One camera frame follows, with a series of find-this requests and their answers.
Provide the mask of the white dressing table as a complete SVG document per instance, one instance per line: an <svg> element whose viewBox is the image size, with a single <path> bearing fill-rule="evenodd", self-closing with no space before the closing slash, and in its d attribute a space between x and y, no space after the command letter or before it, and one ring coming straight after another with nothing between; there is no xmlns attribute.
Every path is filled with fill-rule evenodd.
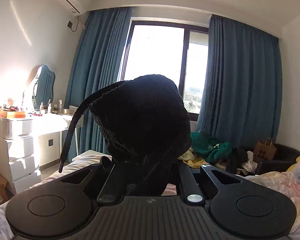
<svg viewBox="0 0 300 240"><path fill-rule="evenodd" d="M32 117L30 136L33 137L34 154L39 159L40 170L59 162L72 115L44 114Z"/></svg>

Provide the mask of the pastel tie-dye duvet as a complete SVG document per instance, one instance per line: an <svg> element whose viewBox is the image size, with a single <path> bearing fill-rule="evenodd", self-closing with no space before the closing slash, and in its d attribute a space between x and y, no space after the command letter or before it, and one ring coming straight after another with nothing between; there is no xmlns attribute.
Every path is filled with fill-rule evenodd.
<svg viewBox="0 0 300 240"><path fill-rule="evenodd" d="M282 190L205 164L102 155L0 206L0 239L292 239Z"/></svg>

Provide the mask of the black garment on pile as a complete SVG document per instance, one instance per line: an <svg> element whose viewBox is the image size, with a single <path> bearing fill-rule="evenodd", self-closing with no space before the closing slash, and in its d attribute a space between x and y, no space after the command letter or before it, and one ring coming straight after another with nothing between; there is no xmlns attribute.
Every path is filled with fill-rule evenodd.
<svg viewBox="0 0 300 240"><path fill-rule="evenodd" d="M238 168L248 161L247 151L242 148L233 148L226 162L226 172L236 174Z"/></svg>

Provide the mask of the vanity mirror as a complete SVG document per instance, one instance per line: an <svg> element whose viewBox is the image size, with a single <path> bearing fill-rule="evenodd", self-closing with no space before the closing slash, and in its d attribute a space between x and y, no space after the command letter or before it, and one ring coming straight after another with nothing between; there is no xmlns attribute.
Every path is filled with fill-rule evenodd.
<svg viewBox="0 0 300 240"><path fill-rule="evenodd" d="M37 66L35 70L36 73L31 78L29 91L33 108L40 109L41 105L47 107L53 102L56 75L45 64Z"/></svg>

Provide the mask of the green garment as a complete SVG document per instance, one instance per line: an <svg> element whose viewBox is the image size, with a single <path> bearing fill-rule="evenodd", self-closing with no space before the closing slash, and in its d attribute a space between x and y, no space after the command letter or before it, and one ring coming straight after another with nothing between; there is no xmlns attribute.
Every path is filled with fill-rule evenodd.
<svg viewBox="0 0 300 240"><path fill-rule="evenodd" d="M203 133L191 132L191 148L198 157L214 164L219 159L227 158L232 152L229 142L221 142L214 137L207 137Z"/></svg>

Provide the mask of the white garment on pile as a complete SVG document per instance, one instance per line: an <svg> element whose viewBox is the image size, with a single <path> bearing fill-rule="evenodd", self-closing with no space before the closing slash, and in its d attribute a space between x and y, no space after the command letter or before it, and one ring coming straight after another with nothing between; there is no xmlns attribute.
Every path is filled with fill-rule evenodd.
<svg viewBox="0 0 300 240"><path fill-rule="evenodd" d="M254 153L251 151L247 152L248 161L242 164L242 168L247 172L255 173L258 163L254 161Z"/></svg>

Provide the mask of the yellow garment on pile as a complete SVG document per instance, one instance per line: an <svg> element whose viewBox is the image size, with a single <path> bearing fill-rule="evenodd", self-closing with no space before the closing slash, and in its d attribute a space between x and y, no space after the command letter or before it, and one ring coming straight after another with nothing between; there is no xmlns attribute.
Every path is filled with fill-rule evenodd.
<svg viewBox="0 0 300 240"><path fill-rule="evenodd" d="M202 165L216 164L214 159L208 161L210 153L210 150L195 150L194 148L190 147L185 153L178 157L178 160L181 160L190 168L199 169Z"/></svg>

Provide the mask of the teal curtain right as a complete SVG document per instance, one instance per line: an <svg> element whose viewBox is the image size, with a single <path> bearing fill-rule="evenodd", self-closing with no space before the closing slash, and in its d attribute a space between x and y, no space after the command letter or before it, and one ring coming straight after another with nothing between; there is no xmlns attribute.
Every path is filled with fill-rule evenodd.
<svg viewBox="0 0 300 240"><path fill-rule="evenodd" d="M279 39L212 15L197 131L232 146L276 140L282 107Z"/></svg>

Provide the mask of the black shorts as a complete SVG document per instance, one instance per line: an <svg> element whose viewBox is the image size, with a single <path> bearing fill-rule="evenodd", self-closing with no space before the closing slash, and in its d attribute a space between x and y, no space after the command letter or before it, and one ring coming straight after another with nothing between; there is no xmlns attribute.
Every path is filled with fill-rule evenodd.
<svg viewBox="0 0 300 240"><path fill-rule="evenodd" d="M61 166L86 110L99 126L112 159L136 166L128 193L160 196L172 164L191 146L190 116L174 82L163 75L145 75L116 82L88 96L71 120Z"/></svg>

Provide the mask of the brown paper bag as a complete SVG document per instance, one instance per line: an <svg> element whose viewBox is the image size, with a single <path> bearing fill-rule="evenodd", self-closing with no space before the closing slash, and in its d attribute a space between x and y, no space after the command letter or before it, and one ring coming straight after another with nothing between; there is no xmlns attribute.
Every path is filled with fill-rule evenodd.
<svg viewBox="0 0 300 240"><path fill-rule="evenodd" d="M254 147L254 161L259 163L263 160L272 160L276 153L276 147L271 138L258 141Z"/></svg>

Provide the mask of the white drawer cabinet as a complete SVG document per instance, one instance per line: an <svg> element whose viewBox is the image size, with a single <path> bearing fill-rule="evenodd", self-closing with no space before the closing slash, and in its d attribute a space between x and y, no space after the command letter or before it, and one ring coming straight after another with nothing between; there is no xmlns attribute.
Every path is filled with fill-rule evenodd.
<svg viewBox="0 0 300 240"><path fill-rule="evenodd" d="M0 174L13 194L41 182L40 157L34 151L31 136L32 121L0 116Z"/></svg>

